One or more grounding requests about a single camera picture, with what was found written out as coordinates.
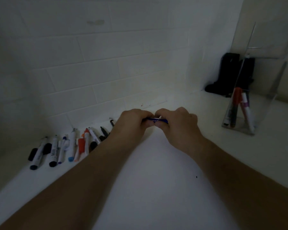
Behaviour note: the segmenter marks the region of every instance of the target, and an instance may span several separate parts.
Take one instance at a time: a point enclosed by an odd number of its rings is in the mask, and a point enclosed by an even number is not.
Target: person's left hand
[[[105,142],[115,143],[117,146],[121,145],[129,149],[135,148],[142,139],[146,128],[154,126],[153,121],[142,122],[146,117],[154,117],[154,114],[140,109],[124,111]]]

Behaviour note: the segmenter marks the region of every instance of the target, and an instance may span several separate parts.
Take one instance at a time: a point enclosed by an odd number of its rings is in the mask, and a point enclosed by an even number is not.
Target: person's left arm
[[[124,111],[109,137],[83,161],[39,193],[1,226],[3,229],[88,229],[113,178],[138,145],[151,112]]]

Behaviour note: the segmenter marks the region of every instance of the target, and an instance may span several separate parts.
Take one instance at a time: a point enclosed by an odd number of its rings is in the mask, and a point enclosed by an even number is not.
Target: person's right arm
[[[204,138],[197,116],[185,108],[160,109],[157,121],[175,148],[203,170],[242,229],[288,229],[288,188],[260,174]]]

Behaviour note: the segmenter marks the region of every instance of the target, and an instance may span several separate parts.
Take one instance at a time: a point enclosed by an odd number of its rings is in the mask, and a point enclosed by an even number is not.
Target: blue object
[[[153,121],[154,123],[157,122],[157,121],[162,121],[162,122],[165,122],[165,123],[169,123],[166,119],[160,119],[160,118],[150,118],[150,117],[147,117],[147,118],[145,118],[144,120],[151,120],[151,121]]]

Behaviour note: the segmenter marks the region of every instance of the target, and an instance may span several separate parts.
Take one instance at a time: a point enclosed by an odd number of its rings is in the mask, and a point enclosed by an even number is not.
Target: pen holder
[[[230,99],[222,127],[247,135],[255,135],[275,97],[276,93],[261,96],[236,87]]]

